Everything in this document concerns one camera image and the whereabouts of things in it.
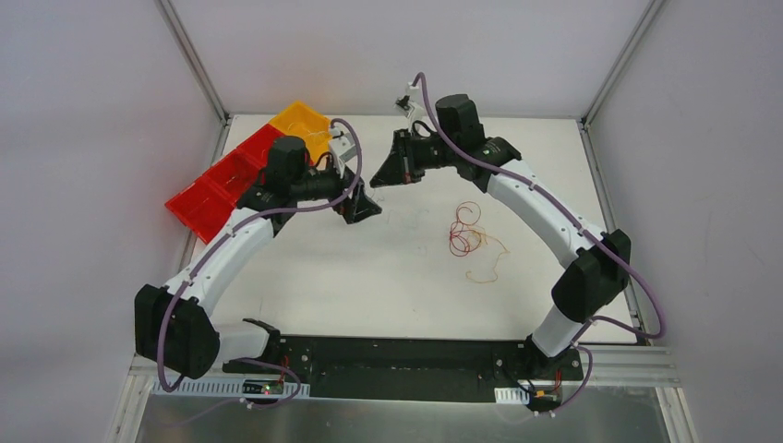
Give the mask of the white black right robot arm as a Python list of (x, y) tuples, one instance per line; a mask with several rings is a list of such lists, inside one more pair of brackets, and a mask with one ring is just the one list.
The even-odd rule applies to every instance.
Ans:
[(549, 377), (588, 320), (627, 287), (630, 238), (621, 230), (603, 232), (555, 199), (535, 180), (517, 148), (505, 138), (486, 135), (467, 95), (438, 100), (438, 124), (424, 133), (416, 131), (424, 116), (419, 103), (404, 95), (394, 106), (409, 127), (394, 131), (389, 156), (372, 177), (372, 187), (411, 185), (428, 170), (452, 167), (520, 217), (563, 267), (551, 290), (553, 306), (524, 341), (525, 369), (534, 377)]

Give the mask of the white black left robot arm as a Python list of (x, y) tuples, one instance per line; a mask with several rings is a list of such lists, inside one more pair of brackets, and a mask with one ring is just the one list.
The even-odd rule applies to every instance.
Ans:
[(165, 285), (144, 285), (134, 301), (138, 355), (181, 378), (198, 379), (215, 365), (245, 358), (260, 373), (274, 371), (282, 349), (278, 330), (260, 320), (215, 325), (211, 315), (248, 261), (267, 246), (297, 213), (332, 209), (351, 224), (378, 215), (359, 170), (359, 143), (333, 132), (319, 168), (302, 138), (276, 138), (268, 160), (237, 200), (225, 225), (192, 261)]

